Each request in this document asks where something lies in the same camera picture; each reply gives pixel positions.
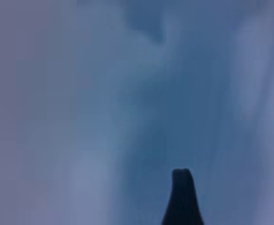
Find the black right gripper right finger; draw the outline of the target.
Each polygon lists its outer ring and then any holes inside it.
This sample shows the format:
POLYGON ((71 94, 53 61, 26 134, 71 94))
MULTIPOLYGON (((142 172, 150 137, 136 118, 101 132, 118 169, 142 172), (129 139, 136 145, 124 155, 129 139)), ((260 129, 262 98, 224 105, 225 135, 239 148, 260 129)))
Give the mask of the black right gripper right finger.
POLYGON ((189 169, 183 169, 186 178, 186 218, 188 225, 204 225, 200 208, 197 200, 197 194, 193 176, 189 169))

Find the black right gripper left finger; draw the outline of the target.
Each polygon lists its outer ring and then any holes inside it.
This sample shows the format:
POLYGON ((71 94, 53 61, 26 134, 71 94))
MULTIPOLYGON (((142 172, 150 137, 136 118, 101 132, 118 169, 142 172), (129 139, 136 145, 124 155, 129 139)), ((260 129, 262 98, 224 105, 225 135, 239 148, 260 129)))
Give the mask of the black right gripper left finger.
POLYGON ((184 217, 184 174, 183 169, 174 169, 172 171, 172 188, 162 220, 162 225, 182 225, 184 217))

